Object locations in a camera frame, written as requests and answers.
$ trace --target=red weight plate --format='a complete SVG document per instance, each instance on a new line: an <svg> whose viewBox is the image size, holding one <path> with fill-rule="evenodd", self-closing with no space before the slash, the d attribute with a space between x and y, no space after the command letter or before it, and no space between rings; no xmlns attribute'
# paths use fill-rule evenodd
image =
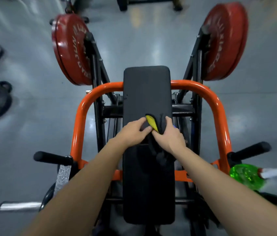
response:
<svg viewBox="0 0 277 236"><path fill-rule="evenodd" d="M91 85L90 62L85 55L88 28L76 14L58 15L52 25L55 56L66 78L75 85Z"/></svg>
<svg viewBox="0 0 277 236"><path fill-rule="evenodd" d="M204 80L219 80L227 76L240 50L244 32L242 5L239 2L217 4L204 25L211 32L210 51L204 63Z"/></svg>
<svg viewBox="0 0 277 236"><path fill-rule="evenodd" d="M240 45L240 49L239 49L239 54L236 57L235 62L232 65L230 71L227 73L227 75L223 79L228 77L232 73L232 71L234 71L234 69L237 67L237 65L241 59L241 56L244 52L244 48L245 48L245 44L246 44L246 40L247 40L247 33L249 30L249 19L247 17L247 13L246 13L246 10L243 5L241 5L241 11L242 11L242 14L244 15L244 24L243 24L244 27L243 27L243 37L242 37L242 41L241 41L241 45Z"/></svg>

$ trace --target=black padded bench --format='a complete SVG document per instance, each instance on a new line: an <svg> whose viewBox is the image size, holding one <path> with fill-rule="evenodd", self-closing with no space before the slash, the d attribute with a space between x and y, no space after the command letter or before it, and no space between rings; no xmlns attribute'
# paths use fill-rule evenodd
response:
<svg viewBox="0 0 277 236"><path fill-rule="evenodd" d="M162 134L165 116L172 118L168 67L127 68L123 81L123 126L152 114ZM175 220L174 160L151 134L123 155L123 214L132 224L171 224Z"/></svg>

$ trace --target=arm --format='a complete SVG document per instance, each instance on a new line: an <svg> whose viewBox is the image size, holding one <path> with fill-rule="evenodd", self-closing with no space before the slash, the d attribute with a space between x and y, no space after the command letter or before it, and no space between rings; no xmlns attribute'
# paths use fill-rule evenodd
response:
<svg viewBox="0 0 277 236"><path fill-rule="evenodd" d="M277 207L188 149L172 120L166 117L166 121L164 134L152 131L153 136L186 169L227 233L277 235Z"/></svg>
<svg viewBox="0 0 277 236"><path fill-rule="evenodd" d="M90 235L124 151L140 143L152 128L140 131L146 121L128 123L115 138L81 169L39 212L23 232L26 236Z"/></svg>

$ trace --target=orange metal frame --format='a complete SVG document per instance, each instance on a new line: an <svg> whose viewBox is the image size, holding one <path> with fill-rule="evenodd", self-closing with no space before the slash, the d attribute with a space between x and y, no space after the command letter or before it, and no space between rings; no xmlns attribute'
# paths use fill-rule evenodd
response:
<svg viewBox="0 0 277 236"><path fill-rule="evenodd" d="M194 91L207 101L214 115L216 136L220 155L220 159L212 162L211 164L217 165L219 170L228 174L230 168L227 161L227 153L231 152L231 142L229 137L226 114L223 105L217 95L208 87L191 80L172 80L171 89L185 89ZM81 158L87 111L90 105L98 97L114 91L123 91L123 82L114 82L99 85L83 98L78 107L78 111L75 117L73 139L71 145L71 156L73 157L74 161L78 162L79 169L82 169L84 165L88 163ZM185 170L176 170L175 178L176 181L192 182L192 179L188 178L187 172ZM121 170L115 171L113 180L122 180Z"/></svg>

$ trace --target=yellow object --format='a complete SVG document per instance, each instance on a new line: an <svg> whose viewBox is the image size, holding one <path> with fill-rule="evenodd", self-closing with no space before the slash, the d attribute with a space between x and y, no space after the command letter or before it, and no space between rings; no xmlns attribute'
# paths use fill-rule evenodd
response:
<svg viewBox="0 0 277 236"><path fill-rule="evenodd" d="M156 124L156 120L151 116L151 115L146 115L146 119L148 124L159 133L158 128L157 128L157 124Z"/></svg>

